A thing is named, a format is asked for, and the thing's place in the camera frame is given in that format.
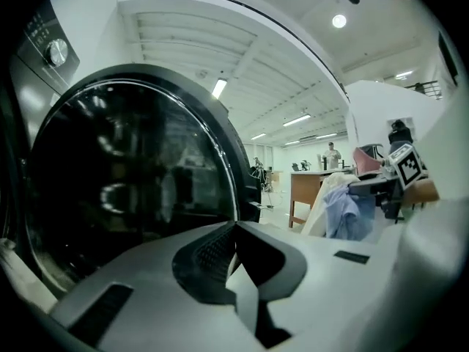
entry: round ceiling light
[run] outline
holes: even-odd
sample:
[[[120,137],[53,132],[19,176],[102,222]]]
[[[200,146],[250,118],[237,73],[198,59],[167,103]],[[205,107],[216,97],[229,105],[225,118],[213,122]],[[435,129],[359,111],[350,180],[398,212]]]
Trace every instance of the round ceiling light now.
[[[334,27],[336,27],[337,29],[341,29],[342,27],[345,26],[346,23],[347,23],[347,19],[345,18],[344,15],[336,15],[336,16],[334,16],[334,18],[332,19],[332,24],[333,24]]]

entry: silver dial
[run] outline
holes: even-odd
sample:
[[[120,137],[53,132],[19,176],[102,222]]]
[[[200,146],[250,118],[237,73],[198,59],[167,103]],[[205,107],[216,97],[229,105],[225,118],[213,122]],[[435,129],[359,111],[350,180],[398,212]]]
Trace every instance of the silver dial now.
[[[68,44],[63,39],[50,42],[45,50],[45,57],[53,67],[59,67],[67,61]]]

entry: ceiling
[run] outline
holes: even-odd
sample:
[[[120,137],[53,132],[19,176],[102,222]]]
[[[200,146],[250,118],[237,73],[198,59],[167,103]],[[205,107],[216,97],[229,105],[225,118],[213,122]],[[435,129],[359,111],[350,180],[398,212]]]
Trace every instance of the ceiling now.
[[[325,49],[345,84],[360,79],[394,80],[414,70],[406,84],[422,81],[436,35],[415,1],[264,0],[297,21]],[[164,8],[120,3],[126,41],[135,62],[175,70],[220,96],[241,139],[282,145],[304,136],[346,130],[344,97],[316,62],[273,31],[241,14],[206,9],[192,2]],[[336,29],[331,19],[347,17]],[[283,127],[308,113],[311,118]]]

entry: ceiling light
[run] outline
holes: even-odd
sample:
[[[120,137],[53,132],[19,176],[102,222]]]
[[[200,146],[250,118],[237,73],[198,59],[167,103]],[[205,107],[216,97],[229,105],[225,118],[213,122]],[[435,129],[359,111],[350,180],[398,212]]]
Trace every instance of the ceiling light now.
[[[225,88],[227,82],[228,81],[226,79],[222,79],[222,78],[218,79],[217,84],[215,85],[215,87],[213,88],[213,91],[212,91],[212,95],[215,98],[217,98],[217,99],[220,98],[221,92]]]
[[[318,136],[318,137],[316,137],[316,139],[326,138],[326,137],[334,137],[334,136],[337,136],[337,133],[325,134],[324,136]]]
[[[297,119],[294,119],[294,120],[292,120],[292,121],[289,121],[289,122],[284,123],[284,126],[288,126],[288,125],[291,125],[291,124],[295,124],[296,122],[300,122],[300,121],[309,119],[310,117],[311,117],[310,114],[306,114],[306,115],[304,115],[304,116],[302,116],[302,117],[299,117],[299,118],[297,118]]]
[[[265,136],[265,133],[260,133],[260,135],[252,137],[251,139],[258,139],[258,138],[261,138],[263,136]]]
[[[346,23],[347,23],[347,19],[345,18],[344,15],[335,15],[334,18],[332,19],[332,24],[337,29],[341,29],[342,27],[345,26]]]
[[[413,73],[413,70],[409,70],[408,72],[403,72],[403,73],[400,73],[400,74],[396,74],[396,79],[403,78],[403,77],[408,76],[412,73]]]

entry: table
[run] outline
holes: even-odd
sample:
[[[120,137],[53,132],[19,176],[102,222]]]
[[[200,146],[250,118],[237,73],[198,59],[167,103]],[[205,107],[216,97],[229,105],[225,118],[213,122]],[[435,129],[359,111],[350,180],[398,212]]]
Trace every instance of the table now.
[[[352,168],[329,169],[327,171],[298,171],[292,172],[290,194],[290,214],[288,226],[293,228],[293,222],[306,223],[306,220],[295,217],[295,202],[306,203],[311,210],[321,188],[322,180],[335,172],[352,172]]]

